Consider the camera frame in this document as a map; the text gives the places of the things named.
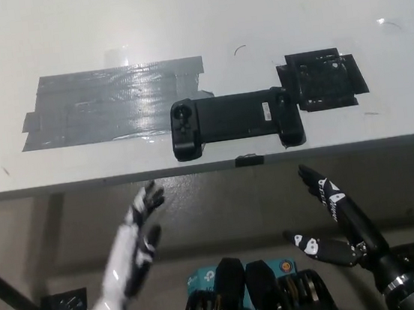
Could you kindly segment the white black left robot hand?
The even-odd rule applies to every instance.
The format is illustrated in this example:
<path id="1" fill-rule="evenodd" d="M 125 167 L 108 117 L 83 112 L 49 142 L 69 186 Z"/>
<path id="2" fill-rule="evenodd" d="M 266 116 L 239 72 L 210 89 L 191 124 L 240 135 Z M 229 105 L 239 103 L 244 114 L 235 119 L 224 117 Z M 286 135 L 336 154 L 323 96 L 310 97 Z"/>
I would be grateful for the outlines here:
<path id="1" fill-rule="evenodd" d="M 154 181 L 137 192 L 118 226 L 100 296 L 92 310 L 127 310 L 128 303 L 142 290 L 162 233 L 159 224 L 148 227 L 147 221 L 164 201 L 164 188 Z"/>

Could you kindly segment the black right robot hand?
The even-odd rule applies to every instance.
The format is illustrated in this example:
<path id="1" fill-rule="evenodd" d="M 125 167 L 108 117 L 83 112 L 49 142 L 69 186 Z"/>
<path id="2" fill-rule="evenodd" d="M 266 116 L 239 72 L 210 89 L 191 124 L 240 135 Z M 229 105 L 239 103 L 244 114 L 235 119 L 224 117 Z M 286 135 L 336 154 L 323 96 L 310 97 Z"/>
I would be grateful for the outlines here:
<path id="1" fill-rule="evenodd" d="M 414 278 L 414 272 L 392 253 L 378 228 L 345 191 L 308 166 L 301 164 L 298 175 L 309 193 L 338 224 L 346 241 L 315 238 L 294 230 L 283 232 L 286 241 L 307 257 L 323 263 L 345 267 L 360 265 L 372 272 L 376 288 L 383 294 Z"/>

